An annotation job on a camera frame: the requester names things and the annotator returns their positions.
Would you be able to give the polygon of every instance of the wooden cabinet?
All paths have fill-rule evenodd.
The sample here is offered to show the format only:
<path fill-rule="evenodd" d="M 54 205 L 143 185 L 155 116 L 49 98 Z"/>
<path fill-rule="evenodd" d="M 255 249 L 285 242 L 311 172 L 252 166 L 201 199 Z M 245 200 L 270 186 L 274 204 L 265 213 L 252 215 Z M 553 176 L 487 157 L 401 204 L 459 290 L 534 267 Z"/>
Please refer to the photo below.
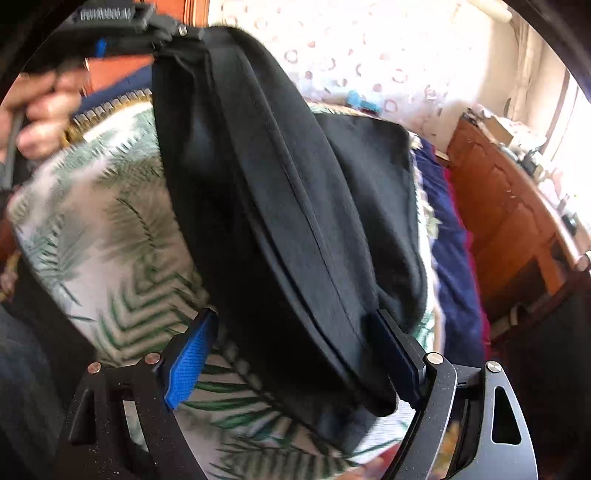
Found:
<path fill-rule="evenodd" d="M 490 320 L 554 294 L 579 258 L 574 240 L 521 167 L 461 119 L 448 148 L 457 209 Z"/>
<path fill-rule="evenodd" d="M 156 4 L 158 13 L 171 15 L 187 25 L 207 24 L 209 0 L 149 0 Z M 130 73 L 152 62 L 150 56 L 119 57 L 116 59 L 89 60 L 90 92 L 102 90 Z"/>

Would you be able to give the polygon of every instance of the white curtain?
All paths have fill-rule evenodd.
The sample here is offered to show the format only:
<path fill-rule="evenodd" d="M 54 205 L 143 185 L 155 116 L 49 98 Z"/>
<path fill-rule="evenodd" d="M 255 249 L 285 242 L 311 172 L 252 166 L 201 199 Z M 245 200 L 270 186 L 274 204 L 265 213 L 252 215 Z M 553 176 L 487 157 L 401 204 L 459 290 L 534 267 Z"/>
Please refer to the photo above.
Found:
<path fill-rule="evenodd" d="M 511 25 L 515 29 L 518 43 L 517 76 L 511 92 L 507 117 L 525 123 L 527 110 L 525 100 L 528 90 L 538 73 L 544 41 L 523 18 L 513 14 Z"/>

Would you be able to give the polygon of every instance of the hand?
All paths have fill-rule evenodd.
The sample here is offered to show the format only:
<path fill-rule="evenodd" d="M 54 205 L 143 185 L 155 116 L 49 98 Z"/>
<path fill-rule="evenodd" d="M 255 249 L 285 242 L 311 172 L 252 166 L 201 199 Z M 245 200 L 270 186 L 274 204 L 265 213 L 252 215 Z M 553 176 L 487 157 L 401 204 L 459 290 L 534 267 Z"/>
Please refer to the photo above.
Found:
<path fill-rule="evenodd" d="M 382 478 L 388 465 L 382 457 L 376 457 L 355 470 L 342 473 L 335 480 L 377 480 Z"/>
<path fill-rule="evenodd" d="M 13 114 L 25 105 L 32 123 L 17 136 L 20 152 L 31 160 L 42 160 L 58 151 L 70 115 L 80 107 L 80 90 L 88 75 L 83 69 L 59 77 L 56 72 L 19 75 L 0 104 L 0 161 L 6 158 Z"/>

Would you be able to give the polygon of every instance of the gold trim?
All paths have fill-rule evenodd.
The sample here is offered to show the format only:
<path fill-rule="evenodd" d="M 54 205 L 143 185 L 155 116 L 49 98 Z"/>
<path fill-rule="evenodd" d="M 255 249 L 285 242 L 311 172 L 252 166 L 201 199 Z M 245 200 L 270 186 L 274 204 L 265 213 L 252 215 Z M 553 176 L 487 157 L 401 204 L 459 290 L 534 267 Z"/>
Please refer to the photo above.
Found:
<path fill-rule="evenodd" d="M 61 146 L 67 148 L 84 141 L 84 135 L 91 128 L 106 120 L 114 113 L 123 110 L 123 108 L 141 102 L 152 102 L 152 91 L 149 88 L 127 92 L 110 102 L 102 103 L 97 107 L 76 115 L 70 120 L 70 124 L 62 135 Z"/>

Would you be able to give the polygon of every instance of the patterned wallpaper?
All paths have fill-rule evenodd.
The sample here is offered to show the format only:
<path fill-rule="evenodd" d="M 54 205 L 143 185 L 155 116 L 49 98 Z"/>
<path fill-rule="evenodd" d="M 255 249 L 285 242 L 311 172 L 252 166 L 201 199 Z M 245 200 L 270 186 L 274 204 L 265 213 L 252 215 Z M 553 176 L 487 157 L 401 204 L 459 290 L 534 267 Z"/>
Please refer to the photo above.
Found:
<path fill-rule="evenodd" d="M 209 23 L 262 41 L 302 95 L 349 91 L 444 150 L 465 108 L 501 114 L 517 42 L 464 0 L 212 0 Z"/>

